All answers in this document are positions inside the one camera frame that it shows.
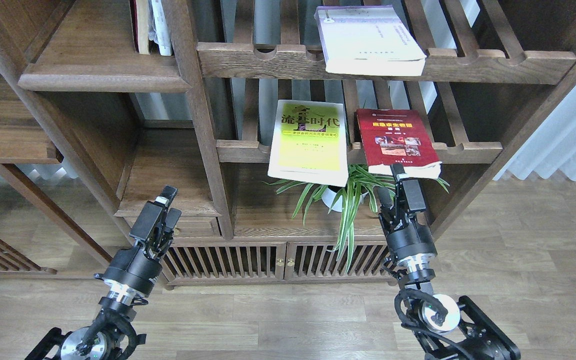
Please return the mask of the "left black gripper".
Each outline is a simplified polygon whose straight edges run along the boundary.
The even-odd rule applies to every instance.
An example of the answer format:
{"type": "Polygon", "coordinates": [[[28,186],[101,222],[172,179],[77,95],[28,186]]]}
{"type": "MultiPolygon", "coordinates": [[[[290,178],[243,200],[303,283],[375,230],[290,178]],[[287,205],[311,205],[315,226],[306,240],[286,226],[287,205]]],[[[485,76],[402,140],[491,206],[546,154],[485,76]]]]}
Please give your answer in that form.
{"type": "Polygon", "coordinates": [[[119,249],[104,273],[96,280],[110,286],[109,298],[149,297],[158,276],[161,260],[173,243],[174,228],[182,211],[171,208],[178,189],[165,186],[155,201],[148,201],[130,230],[130,237],[142,243],[154,243],[154,258],[140,246],[119,249]]]}

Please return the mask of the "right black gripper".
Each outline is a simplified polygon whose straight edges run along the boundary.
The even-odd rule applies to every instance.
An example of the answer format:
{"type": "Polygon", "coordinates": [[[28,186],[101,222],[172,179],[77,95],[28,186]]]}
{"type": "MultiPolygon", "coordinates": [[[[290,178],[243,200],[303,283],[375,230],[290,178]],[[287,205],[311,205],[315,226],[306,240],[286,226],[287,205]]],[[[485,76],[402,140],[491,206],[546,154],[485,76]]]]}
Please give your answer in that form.
{"type": "Polygon", "coordinates": [[[397,186],[394,200],[386,187],[378,187],[377,195],[381,203],[378,218],[386,238],[391,262],[394,265],[403,265],[404,259],[422,255],[432,259],[437,256],[437,249],[427,225],[410,222],[398,228],[400,220],[416,218],[417,214],[428,209],[422,186],[417,178],[405,172],[402,164],[391,164],[390,170],[397,186]]]}

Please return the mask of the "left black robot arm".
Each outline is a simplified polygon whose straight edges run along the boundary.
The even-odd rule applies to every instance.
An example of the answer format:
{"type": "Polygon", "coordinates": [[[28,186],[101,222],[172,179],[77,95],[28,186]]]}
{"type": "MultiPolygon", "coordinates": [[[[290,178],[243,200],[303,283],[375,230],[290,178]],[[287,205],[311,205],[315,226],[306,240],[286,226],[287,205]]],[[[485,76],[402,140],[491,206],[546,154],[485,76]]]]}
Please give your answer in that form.
{"type": "Polygon", "coordinates": [[[131,325],[134,307],[147,304],[162,273],[162,258],[182,214],[170,207],[177,193],[175,187],[165,186],[160,196],[148,201],[130,231],[135,244],[118,250],[105,272],[94,275],[110,290],[100,299],[91,325],[67,333],[52,328],[30,351],[29,360],[46,360],[53,347],[55,360],[126,360],[146,342],[146,335],[131,325]]]}

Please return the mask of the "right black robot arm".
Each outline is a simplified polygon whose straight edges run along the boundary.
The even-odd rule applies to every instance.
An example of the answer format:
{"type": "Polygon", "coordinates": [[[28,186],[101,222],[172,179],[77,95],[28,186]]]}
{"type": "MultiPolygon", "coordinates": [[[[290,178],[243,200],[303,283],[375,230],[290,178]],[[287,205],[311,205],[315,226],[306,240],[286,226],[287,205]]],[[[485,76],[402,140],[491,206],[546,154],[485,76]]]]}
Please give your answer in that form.
{"type": "Polygon", "coordinates": [[[414,333],[426,360],[519,360],[518,346],[468,297],[434,292],[430,260],[437,255],[427,225],[418,223],[426,200],[419,181],[402,164],[391,165],[394,194],[378,189],[379,220],[398,268],[391,275],[399,292],[394,308],[401,326],[414,333]]]}

